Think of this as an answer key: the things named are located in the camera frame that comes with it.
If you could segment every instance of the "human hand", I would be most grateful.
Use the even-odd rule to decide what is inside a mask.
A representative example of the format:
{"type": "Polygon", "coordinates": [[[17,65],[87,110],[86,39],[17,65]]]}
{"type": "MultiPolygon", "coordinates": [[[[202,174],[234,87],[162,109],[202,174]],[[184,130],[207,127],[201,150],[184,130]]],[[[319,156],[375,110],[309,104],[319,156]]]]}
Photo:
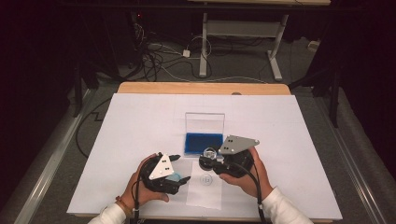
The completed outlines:
{"type": "MultiPolygon", "coordinates": [[[[264,200],[273,190],[273,187],[271,187],[270,181],[268,179],[267,175],[267,170],[265,169],[264,163],[262,163],[262,160],[260,160],[259,154],[256,150],[255,147],[251,147],[249,149],[253,160],[254,160],[254,165],[257,168],[257,173],[259,174],[259,180],[260,181],[260,186],[262,190],[262,198],[261,200],[264,200]]],[[[254,169],[254,166],[251,167],[250,172],[254,175],[256,179],[256,170],[254,169]]],[[[239,186],[246,194],[253,196],[257,198],[257,188],[256,185],[254,184],[254,181],[251,179],[249,175],[244,175],[240,178],[235,178],[231,175],[227,174],[220,174],[219,177],[223,179],[225,182],[231,185],[239,186]]]]}
{"type": "MultiPolygon", "coordinates": [[[[136,183],[137,179],[139,178],[140,169],[142,168],[143,164],[148,159],[153,158],[155,156],[156,156],[156,154],[152,154],[140,162],[139,167],[137,168],[136,172],[134,172],[132,174],[131,179],[129,180],[125,191],[120,196],[120,199],[122,200],[122,202],[125,203],[125,205],[127,205],[128,208],[131,210],[134,208],[134,197],[136,197],[136,195],[134,195],[135,191],[136,191],[136,184],[134,184],[134,183],[136,183]]],[[[143,184],[143,182],[139,183],[138,199],[139,199],[140,205],[143,205],[151,200],[161,200],[166,203],[169,202],[169,197],[167,194],[161,193],[161,192],[153,192],[153,191],[147,189],[145,187],[145,185],[143,184]]]]}

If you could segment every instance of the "blue foam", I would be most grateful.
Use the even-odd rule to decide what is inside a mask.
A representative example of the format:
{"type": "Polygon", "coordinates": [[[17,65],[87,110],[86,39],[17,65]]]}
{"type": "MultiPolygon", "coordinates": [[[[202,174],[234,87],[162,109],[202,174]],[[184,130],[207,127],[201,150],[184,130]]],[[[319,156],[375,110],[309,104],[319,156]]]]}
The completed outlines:
{"type": "Polygon", "coordinates": [[[217,149],[222,143],[222,133],[187,133],[184,153],[201,155],[207,147],[217,149]]]}

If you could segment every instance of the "white sleeve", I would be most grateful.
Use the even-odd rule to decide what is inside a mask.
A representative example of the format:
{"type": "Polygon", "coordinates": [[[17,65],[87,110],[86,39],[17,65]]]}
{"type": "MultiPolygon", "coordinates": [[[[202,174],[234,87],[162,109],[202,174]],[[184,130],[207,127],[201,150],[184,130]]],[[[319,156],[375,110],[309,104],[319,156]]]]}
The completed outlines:
{"type": "Polygon", "coordinates": [[[312,221],[300,212],[278,188],[274,188],[273,191],[262,200],[262,206],[264,213],[268,215],[275,224],[312,223],[312,221]]]}
{"type": "Polygon", "coordinates": [[[125,213],[116,203],[106,207],[90,224],[121,224],[125,222],[125,213]]]}

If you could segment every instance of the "cable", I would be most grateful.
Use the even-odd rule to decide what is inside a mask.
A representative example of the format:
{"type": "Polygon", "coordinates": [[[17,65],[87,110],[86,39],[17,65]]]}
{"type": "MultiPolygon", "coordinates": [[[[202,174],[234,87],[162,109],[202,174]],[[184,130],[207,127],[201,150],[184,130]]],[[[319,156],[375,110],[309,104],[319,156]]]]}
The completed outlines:
{"type": "Polygon", "coordinates": [[[264,212],[262,211],[262,189],[260,187],[259,177],[257,176],[257,179],[256,179],[256,177],[254,177],[254,175],[250,171],[248,171],[245,167],[241,166],[238,163],[230,162],[230,164],[243,170],[253,180],[254,184],[256,185],[256,190],[257,190],[257,205],[259,207],[260,220],[262,221],[263,224],[266,224],[267,221],[265,220],[264,212]]]}
{"type": "Polygon", "coordinates": [[[111,97],[108,98],[108,99],[106,99],[106,100],[104,100],[104,101],[103,101],[102,103],[100,103],[99,105],[97,105],[87,116],[85,116],[85,118],[84,118],[84,119],[81,121],[81,123],[77,126],[76,135],[75,135],[77,148],[78,148],[78,151],[79,151],[85,158],[87,158],[87,159],[88,159],[89,156],[88,156],[86,153],[84,153],[84,152],[82,151],[81,146],[79,145],[79,142],[78,142],[78,133],[79,133],[79,129],[81,128],[81,125],[84,123],[84,121],[85,121],[91,114],[96,114],[95,120],[97,120],[97,112],[94,112],[94,111],[95,111],[97,108],[99,108],[99,106],[105,104],[107,101],[110,101],[110,100],[111,100],[111,97]]]}
{"type": "Polygon", "coordinates": [[[294,2],[296,2],[296,3],[300,4],[301,6],[303,6],[303,8],[304,8],[304,13],[305,13],[305,5],[304,5],[302,2],[299,2],[298,0],[294,0],[294,2]]]}
{"type": "Polygon", "coordinates": [[[180,81],[185,81],[185,82],[196,82],[196,83],[205,83],[205,82],[217,82],[217,81],[222,81],[222,80],[227,80],[227,79],[235,79],[235,78],[242,78],[242,79],[249,79],[249,80],[254,80],[257,82],[261,82],[261,83],[267,83],[265,81],[261,81],[259,79],[253,78],[253,77],[223,77],[223,78],[217,78],[217,79],[210,79],[210,80],[203,80],[203,81],[192,81],[192,80],[188,80],[185,78],[181,78],[181,77],[175,77],[172,73],[170,73],[165,67],[162,67],[163,71],[165,71],[170,77],[180,80],[180,81]]]}
{"type": "Polygon", "coordinates": [[[142,36],[142,37],[140,38],[140,43],[137,45],[138,47],[140,47],[140,46],[143,44],[144,39],[145,39],[145,30],[143,29],[143,27],[142,27],[141,25],[139,25],[139,24],[137,24],[137,23],[135,23],[135,25],[136,25],[137,27],[139,27],[139,31],[138,31],[138,33],[137,33],[136,39],[139,39],[140,34],[141,34],[141,36],[142,36]]]}
{"type": "Polygon", "coordinates": [[[152,158],[146,160],[145,163],[143,163],[143,165],[140,167],[140,171],[139,171],[139,174],[137,176],[137,180],[135,182],[136,183],[135,191],[134,191],[134,185],[132,185],[132,188],[131,188],[132,197],[134,198],[134,224],[137,224],[137,221],[139,219],[139,205],[140,205],[139,204],[139,183],[141,181],[140,176],[142,175],[142,170],[145,169],[146,165],[149,163],[149,161],[151,159],[152,158]]]}
{"type": "Polygon", "coordinates": [[[207,53],[206,57],[209,56],[210,53],[212,52],[212,45],[210,44],[210,42],[209,42],[208,39],[204,38],[203,36],[198,35],[198,36],[194,37],[194,38],[191,40],[190,44],[192,44],[192,41],[195,40],[195,39],[197,39],[197,38],[202,38],[203,40],[205,40],[205,41],[209,44],[209,52],[207,53]]]}
{"type": "Polygon", "coordinates": [[[182,55],[181,53],[177,52],[175,49],[172,49],[171,47],[165,46],[165,45],[163,45],[163,44],[160,45],[160,44],[151,43],[151,44],[148,44],[148,45],[149,45],[149,46],[150,46],[150,45],[161,46],[159,49],[154,50],[154,51],[158,51],[158,50],[160,50],[160,49],[162,49],[162,48],[166,48],[166,49],[171,49],[172,51],[171,51],[171,52],[161,51],[161,53],[174,53],[174,54],[182,55]]]}

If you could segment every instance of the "white desk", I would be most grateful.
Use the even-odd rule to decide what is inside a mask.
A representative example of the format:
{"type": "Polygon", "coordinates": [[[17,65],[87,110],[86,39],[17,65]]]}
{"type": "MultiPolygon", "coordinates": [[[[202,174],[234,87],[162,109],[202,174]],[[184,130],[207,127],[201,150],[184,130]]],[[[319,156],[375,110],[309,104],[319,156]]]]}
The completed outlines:
{"type": "MultiPolygon", "coordinates": [[[[327,6],[330,0],[190,0],[193,2],[210,3],[236,3],[236,4],[266,4],[266,5],[304,5],[304,6],[327,6]]],[[[200,77],[206,77],[207,46],[208,35],[234,35],[253,37],[274,37],[275,44],[272,50],[267,51],[268,60],[271,65],[276,81],[282,80],[282,75],[276,61],[276,54],[282,40],[283,32],[286,28],[289,15],[283,15],[279,22],[260,21],[214,21],[207,18],[204,13],[202,31],[202,49],[200,61],[200,77]]]]}
{"type": "MultiPolygon", "coordinates": [[[[200,84],[176,85],[195,90],[200,84]]],[[[263,89],[271,86],[251,85],[263,89]]],[[[129,177],[147,155],[159,151],[183,155],[185,112],[225,113],[224,134],[261,141],[257,149],[272,185],[279,186],[314,221],[342,218],[294,96],[196,92],[115,94],[67,213],[99,214],[124,191],[129,177]]],[[[178,173],[187,176],[191,174],[191,163],[197,160],[182,157],[173,165],[178,173]]],[[[140,209],[141,217],[260,220],[256,200],[238,187],[222,184],[221,210],[187,206],[188,188],[189,184],[180,187],[177,195],[170,195],[169,203],[145,204],[140,209]]]]}

